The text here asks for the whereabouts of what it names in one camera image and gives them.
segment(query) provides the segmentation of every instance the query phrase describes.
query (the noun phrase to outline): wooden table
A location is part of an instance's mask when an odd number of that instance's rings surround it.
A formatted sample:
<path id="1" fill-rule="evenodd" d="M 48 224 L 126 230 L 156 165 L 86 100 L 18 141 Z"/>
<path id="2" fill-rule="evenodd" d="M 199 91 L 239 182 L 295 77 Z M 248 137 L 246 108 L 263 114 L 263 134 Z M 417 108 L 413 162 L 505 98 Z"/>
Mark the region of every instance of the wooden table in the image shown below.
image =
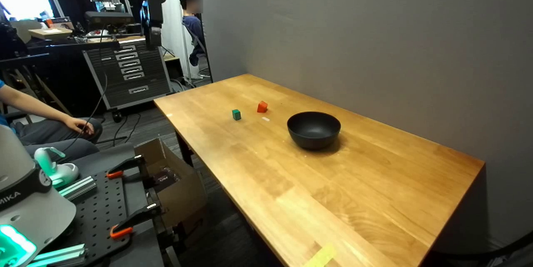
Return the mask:
<path id="1" fill-rule="evenodd" d="M 263 114 L 261 100 L 269 104 Z M 419 265 L 485 166 L 253 75 L 155 102 L 289 266 Z M 302 111 L 337 117 L 339 142 L 300 149 L 286 122 Z"/>

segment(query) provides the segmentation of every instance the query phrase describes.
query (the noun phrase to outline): wheel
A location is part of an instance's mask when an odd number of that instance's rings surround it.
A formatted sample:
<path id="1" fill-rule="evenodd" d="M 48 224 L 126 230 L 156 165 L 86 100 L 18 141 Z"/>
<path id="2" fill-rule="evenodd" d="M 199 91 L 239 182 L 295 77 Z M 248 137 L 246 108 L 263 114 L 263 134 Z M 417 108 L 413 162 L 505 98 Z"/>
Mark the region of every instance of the wheel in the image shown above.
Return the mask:
<path id="1" fill-rule="evenodd" d="M 112 115 L 114 122 L 119 123 L 120 121 L 122 121 L 122 113 L 120 113 L 120 111 L 114 111 L 112 112 Z"/>

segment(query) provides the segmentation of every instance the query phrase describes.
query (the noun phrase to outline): person in blue shirt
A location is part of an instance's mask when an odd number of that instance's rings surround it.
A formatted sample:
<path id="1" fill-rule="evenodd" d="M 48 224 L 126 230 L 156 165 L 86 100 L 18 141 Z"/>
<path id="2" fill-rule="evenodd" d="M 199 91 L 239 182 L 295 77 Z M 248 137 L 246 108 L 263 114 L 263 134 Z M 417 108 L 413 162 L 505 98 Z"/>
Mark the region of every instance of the person in blue shirt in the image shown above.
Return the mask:
<path id="1" fill-rule="evenodd" d="M 28 125 L 17 122 L 12 127 L 32 157 L 40 147 L 55 147 L 64 152 L 65 158 L 51 157 L 58 163 L 70 162 L 98 152 L 94 142 L 102 133 L 102 125 L 96 119 L 71 117 L 32 96 L 9 87 L 1 80 L 0 101 L 25 113 L 46 118 Z M 10 126 L 4 115 L 0 115 L 0 125 Z"/>
<path id="2" fill-rule="evenodd" d="M 196 14 L 201 13 L 201 0 L 179 0 L 183 8 L 183 24 L 196 36 L 200 43 L 205 47 L 204 31 L 202 30 L 202 22 Z M 198 55 L 204 54 L 204 50 L 199 44 L 194 46 L 194 50 L 189 56 L 189 62 L 192 66 L 198 66 Z"/>

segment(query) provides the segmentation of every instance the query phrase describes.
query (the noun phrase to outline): gray wall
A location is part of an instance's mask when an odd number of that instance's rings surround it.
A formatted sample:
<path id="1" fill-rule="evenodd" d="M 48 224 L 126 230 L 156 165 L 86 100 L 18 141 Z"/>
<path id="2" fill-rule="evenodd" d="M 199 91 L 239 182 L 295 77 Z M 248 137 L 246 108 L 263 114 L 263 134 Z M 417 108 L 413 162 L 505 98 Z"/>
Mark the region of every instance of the gray wall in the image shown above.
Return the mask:
<path id="1" fill-rule="evenodd" d="M 215 80 L 249 72 L 487 161 L 436 245 L 533 229 L 533 0 L 204 0 Z"/>

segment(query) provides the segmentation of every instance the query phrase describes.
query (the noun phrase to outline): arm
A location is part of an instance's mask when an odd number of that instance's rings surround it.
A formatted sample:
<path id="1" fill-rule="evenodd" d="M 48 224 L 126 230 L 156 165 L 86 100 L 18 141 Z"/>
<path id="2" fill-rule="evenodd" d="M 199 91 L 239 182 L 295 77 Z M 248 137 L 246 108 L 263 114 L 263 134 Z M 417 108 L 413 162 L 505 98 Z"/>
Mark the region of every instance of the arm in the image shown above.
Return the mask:
<path id="1" fill-rule="evenodd" d="M 0 88 L 0 101 L 26 113 L 38 115 L 47 119 L 61 121 L 70 129 L 76 132 L 82 132 L 81 128 L 86 123 L 86 121 L 83 119 L 71 117 L 61 111 L 52 108 L 44 102 L 33 98 L 32 96 L 29 96 L 25 93 L 20 92 L 19 90 L 15 90 L 9 87 L 8 85 L 3 85 Z M 94 129 L 91 123 L 87 124 L 86 131 L 90 135 L 93 134 Z"/>

